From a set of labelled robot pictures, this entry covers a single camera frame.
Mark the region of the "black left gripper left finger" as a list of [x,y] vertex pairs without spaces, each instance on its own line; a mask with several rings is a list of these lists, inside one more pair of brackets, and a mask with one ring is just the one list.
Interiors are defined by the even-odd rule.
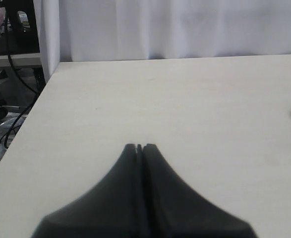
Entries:
[[141,238],[143,204],[136,148],[125,145],[110,171],[87,193],[45,216],[34,238]]

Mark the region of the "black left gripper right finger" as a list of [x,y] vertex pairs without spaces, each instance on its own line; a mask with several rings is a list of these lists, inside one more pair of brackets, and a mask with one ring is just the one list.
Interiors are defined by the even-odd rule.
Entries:
[[255,238],[252,226],[191,188],[155,144],[142,152],[144,198],[153,238]]

